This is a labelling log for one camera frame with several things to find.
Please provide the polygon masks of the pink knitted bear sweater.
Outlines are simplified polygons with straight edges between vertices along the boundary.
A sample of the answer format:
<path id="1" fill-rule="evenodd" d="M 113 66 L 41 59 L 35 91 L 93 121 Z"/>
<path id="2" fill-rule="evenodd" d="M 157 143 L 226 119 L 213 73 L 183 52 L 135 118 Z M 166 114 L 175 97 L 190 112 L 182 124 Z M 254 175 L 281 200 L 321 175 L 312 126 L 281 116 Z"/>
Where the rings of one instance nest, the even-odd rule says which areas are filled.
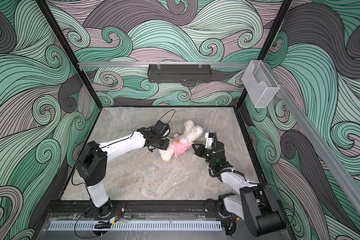
<path id="1" fill-rule="evenodd" d="M 172 140 L 172 146 L 174 147 L 174 157 L 180 156 L 183 153 L 186 152 L 186 150 L 188 150 L 194 143 L 190 142 L 190 143 L 181 143 L 180 141 L 180 135 L 179 134 L 174 134 L 174 138 Z"/>

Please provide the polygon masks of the white plush teddy bear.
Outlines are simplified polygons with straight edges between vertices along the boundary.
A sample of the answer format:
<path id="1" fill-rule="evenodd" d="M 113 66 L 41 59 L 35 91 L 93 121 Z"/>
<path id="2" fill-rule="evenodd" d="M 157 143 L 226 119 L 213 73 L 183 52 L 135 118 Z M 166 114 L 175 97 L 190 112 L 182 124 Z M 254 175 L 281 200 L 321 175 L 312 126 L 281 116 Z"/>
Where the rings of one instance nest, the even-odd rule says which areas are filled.
<path id="1" fill-rule="evenodd" d="M 181 143 L 190 143 L 190 142 L 193 142 L 199 138 L 204 130 L 201 126 L 197 126 L 195 125 L 195 123 L 191 120 L 186 120 L 185 123 L 184 123 L 184 126 L 185 126 L 185 130 L 183 132 L 182 135 L 180 135 L 180 141 Z M 161 156 L 161 159 L 164 161 L 164 162 L 168 162 L 172 159 L 173 154 L 174 154 L 174 147 L 172 146 L 172 139 L 170 139 L 170 144 L 167 148 L 166 151 L 164 150 L 159 150 L 159 154 Z"/>

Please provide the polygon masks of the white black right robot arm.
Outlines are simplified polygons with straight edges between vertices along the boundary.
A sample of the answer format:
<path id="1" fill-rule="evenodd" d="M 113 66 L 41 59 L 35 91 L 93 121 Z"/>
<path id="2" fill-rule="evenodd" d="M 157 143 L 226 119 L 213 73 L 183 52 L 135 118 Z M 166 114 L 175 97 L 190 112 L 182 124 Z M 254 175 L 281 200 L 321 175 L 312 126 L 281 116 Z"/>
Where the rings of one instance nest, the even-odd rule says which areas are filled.
<path id="1" fill-rule="evenodd" d="M 210 177 L 230 186 L 235 193 L 220 196 L 222 210 L 243 219 L 254 237 L 281 231 L 287 227 L 286 217 L 272 188 L 248 180 L 226 159 L 225 146 L 216 140 L 192 144 L 195 155 L 208 164 Z"/>

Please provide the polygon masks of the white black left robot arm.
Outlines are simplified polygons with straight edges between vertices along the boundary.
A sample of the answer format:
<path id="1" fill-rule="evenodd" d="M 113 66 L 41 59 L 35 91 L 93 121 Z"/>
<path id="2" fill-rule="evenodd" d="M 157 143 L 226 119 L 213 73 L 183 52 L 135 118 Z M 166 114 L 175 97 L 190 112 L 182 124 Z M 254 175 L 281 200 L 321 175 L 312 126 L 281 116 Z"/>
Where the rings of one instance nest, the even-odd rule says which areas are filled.
<path id="1" fill-rule="evenodd" d="M 169 133 L 169 124 L 158 120 L 153 126 L 142 127 L 120 139 L 99 144 L 91 141 L 86 144 L 78 157 L 76 170 L 84 181 L 95 208 L 100 209 L 110 203 L 103 182 L 107 164 L 125 153 L 144 147 L 150 152 L 155 149 L 166 150 L 170 143 L 167 138 Z"/>

